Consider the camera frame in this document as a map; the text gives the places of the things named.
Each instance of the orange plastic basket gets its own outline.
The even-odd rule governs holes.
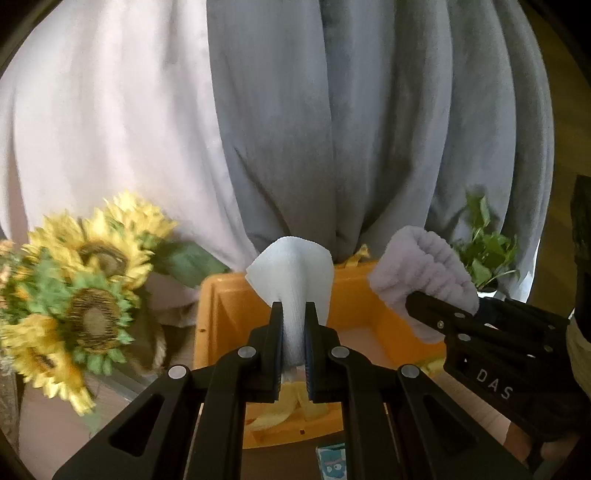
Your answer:
[[[328,326],[339,333],[343,345],[366,355],[373,363],[398,368],[407,363],[424,365],[441,359],[445,345],[425,345],[408,325],[371,291],[366,276],[374,263],[335,268]],[[266,324],[271,309],[246,282],[243,273],[214,275],[202,285],[197,312],[193,368],[213,365],[248,340],[253,328]],[[250,404],[246,421],[263,411]],[[301,409],[286,421],[268,430],[245,429],[244,448],[298,442],[343,429],[339,404],[329,404],[329,412],[306,420]]]

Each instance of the potted plant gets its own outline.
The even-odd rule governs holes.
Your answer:
[[[485,196],[466,195],[472,226],[470,240],[454,244],[460,260],[472,277],[478,295],[493,296],[498,278],[518,274],[512,267],[517,253],[517,236],[513,239],[500,232],[490,232],[491,213]]]

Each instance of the sunflower center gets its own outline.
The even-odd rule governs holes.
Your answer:
[[[68,317],[79,345],[104,352],[118,344],[116,322],[120,315],[116,299],[109,292],[83,288],[72,300]]]
[[[80,248],[79,254],[84,263],[87,263],[91,256],[95,256],[100,269],[107,277],[125,275],[127,259],[123,253],[110,245],[86,244]]]
[[[92,336],[102,336],[107,332],[108,319],[98,307],[91,307],[82,316],[84,328]]]

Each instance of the sunflower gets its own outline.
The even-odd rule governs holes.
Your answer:
[[[25,382],[42,388],[46,397],[57,394],[68,400],[78,415],[93,410],[95,404],[84,385],[82,372],[72,362],[57,333],[57,321],[32,314],[18,325],[3,325],[2,347],[11,358],[11,366]]]
[[[11,240],[0,240],[0,257],[6,257],[12,252],[14,242]]]
[[[30,277],[32,277],[33,274],[34,274],[34,271],[32,268],[29,268],[26,265],[20,265],[14,274],[14,281],[17,281],[17,282],[26,281]]]
[[[23,285],[17,285],[16,290],[14,291],[14,294],[16,295],[17,298],[19,298],[22,301],[31,300],[31,294]]]
[[[78,272],[100,270],[135,290],[152,270],[148,262],[152,252],[140,247],[132,231],[113,228],[104,212],[96,209],[82,225],[67,213],[46,217],[43,228],[30,233],[30,243],[23,249],[32,262],[38,261],[42,249],[47,249],[69,279]]]
[[[106,201],[106,204],[107,217],[148,242],[148,249],[169,236],[178,225],[167,218],[158,206],[130,192],[121,193],[113,198],[112,203]]]
[[[0,290],[6,288],[11,273],[12,268],[10,267],[10,265],[8,263],[4,264],[4,266],[2,267],[2,271],[0,271]]]
[[[76,343],[74,360],[95,374],[110,375],[112,362],[125,362],[119,347],[134,340],[125,330],[132,322],[132,302],[121,283],[102,273],[80,272],[72,286],[64,319]]]

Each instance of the gray curtain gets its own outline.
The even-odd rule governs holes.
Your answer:
[[[213,87],[255,247],[342,261],[396,230],[466,234],[466,192],[531,266],[550,194],[541,53],[517,0],[208,1]]]

